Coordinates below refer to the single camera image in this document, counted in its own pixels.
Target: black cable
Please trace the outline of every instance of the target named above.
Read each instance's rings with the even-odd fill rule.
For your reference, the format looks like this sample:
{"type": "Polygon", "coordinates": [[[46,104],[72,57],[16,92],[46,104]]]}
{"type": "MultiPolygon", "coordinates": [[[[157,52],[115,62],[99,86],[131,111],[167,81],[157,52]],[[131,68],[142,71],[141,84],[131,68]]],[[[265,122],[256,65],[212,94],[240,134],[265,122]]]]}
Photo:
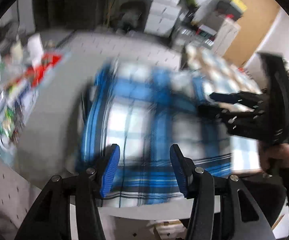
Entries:
{"type": "Polygon", "coordinates": [[[112,9],[112,6],[114,6],[115,1],[116,1],[116,0],[113,1],[112,5],[111,5],[111,7],[110,7],[110,11],[111,11],[111,9],[112,9]]]}
{"type": "Polygon", "coordinates": [[[17,5],[17,18],[18,18],[18,23],[20,24],[19,0],[16,1],[16,5],[17,5]]]}
{"type": "Polygon", "coordinates": [[[77,30],[72,31],[71,33],[69,33],[67,36],[65,36],[65,38],[63,38],[61,41],[59,41],[56,45],[55,45],[55,49],[61,49],[63,46],[65,46],[65,44],[67,44],[67,42],[69,42],[76,34],[77,30]]]}

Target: wooden door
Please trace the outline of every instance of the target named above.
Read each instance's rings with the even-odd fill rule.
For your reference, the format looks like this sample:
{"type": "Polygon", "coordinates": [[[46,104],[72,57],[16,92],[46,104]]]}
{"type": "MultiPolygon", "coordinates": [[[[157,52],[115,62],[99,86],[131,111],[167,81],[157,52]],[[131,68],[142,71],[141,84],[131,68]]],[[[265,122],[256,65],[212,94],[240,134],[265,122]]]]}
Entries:
{"type": "Polygon", "coordinates": [[[237,67],[242,67],[248,61],[280,10],[275,0],[242,1],[247,6],[247,10],[237,21],[241,30],[223,56],[237,67]]]}

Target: checkered fabric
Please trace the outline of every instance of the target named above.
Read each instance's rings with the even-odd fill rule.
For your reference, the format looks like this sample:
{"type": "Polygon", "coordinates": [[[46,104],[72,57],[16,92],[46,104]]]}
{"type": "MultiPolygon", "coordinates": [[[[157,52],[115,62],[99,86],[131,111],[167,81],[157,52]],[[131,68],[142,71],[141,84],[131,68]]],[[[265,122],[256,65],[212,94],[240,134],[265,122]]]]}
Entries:
{"type": "MultiPolygon", "coordinates": [[[[230,94],[246,91],[261,94],[256,82],[238,70],[233,64],[228,64],[223,58],[218,57],[206,48],[186,47],[188,67],[190,70],[198,71],[206,78],[203,83],[206,94],[212,92],[230,94]]],[[[230,111],[249,111],[246,106],[221,103],[220,107],[230,111]]]]}
{"type": "Polygon", "coordinates": [[[182,198],[169,149],[215,176],[230,172],[230,137],[219,121],[199,118],[206,77],[116,60],[95,79],[96,96],[86,119],[79,170],[116,143],[121,157],[113,187],[99,206],[130,207],[182,198]]]}

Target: blue gripper pad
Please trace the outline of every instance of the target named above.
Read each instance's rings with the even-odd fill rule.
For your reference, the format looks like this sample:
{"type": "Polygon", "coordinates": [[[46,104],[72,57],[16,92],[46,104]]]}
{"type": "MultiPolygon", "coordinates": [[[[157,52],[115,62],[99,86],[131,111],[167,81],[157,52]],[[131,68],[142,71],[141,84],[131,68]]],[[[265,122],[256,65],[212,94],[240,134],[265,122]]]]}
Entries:
{"type": "Polygon", "coordinates": [[[187,197],[187,177],[184,173],[183,167],[180,163],[180,159],[184,160],[182,152],[177,144],[173,144],[170,147],[170,161],[174,170],[175,178],[177,179],[180,192],[187,197]]]}
{"type": "Polygon", "coordinates": [[[103,198],[111,189],[120,159],[120,147],[117,144],[112,144],[111,151],[111,156],[107,162],[107,166],[102,174],[101,179],[100,195],[103,198]]]}

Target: human hand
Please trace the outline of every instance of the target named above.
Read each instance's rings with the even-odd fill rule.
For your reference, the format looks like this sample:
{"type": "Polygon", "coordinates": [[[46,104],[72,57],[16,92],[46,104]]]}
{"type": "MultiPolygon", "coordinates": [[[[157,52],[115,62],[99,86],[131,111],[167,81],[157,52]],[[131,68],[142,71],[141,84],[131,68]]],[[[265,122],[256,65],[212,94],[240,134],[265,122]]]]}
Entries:
{"type": "Polygon", "coordinates": [[[281,168],[289,168],[289,144],[283,143],[267,147],[265,143],[258,142],[258,153],[261,168],[266,171],[270,168],[269,159],[280,159],[281,168]]]}

